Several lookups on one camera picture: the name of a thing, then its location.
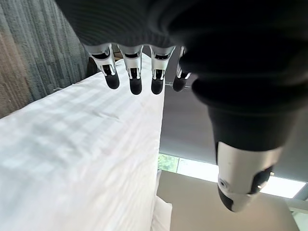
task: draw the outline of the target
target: white mattress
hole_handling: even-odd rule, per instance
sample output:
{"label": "white mattress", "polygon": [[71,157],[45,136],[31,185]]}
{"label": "white mattress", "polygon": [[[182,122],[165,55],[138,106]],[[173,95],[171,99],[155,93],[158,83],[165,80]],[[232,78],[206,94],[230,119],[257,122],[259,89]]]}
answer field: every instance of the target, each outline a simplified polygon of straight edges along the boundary
{"label": "white mattress", "polygon": [[102,73],[0,120],[1,231],[147,231],[155,195],[164,93]]}

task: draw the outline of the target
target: white pillow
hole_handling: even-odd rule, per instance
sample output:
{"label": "white pillow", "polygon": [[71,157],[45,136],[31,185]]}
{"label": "white pillow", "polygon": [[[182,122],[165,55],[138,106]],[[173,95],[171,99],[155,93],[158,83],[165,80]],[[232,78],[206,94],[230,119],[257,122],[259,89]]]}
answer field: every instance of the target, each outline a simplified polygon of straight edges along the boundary
{"label": "white pillow", "polygon": [[156,196],[151,231],[169,231],[171,224],[172,204]]}

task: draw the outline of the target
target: striped bedding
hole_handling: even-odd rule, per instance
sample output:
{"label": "striped bedding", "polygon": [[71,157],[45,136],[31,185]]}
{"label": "striped bedding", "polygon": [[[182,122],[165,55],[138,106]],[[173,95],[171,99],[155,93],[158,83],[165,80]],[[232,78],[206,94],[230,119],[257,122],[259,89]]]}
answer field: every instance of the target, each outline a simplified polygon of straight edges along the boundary
{"label": "striped bedding", "polygon": [[155,197],[164,94],[102,73],[0,120],[0,231],[146,231]]}

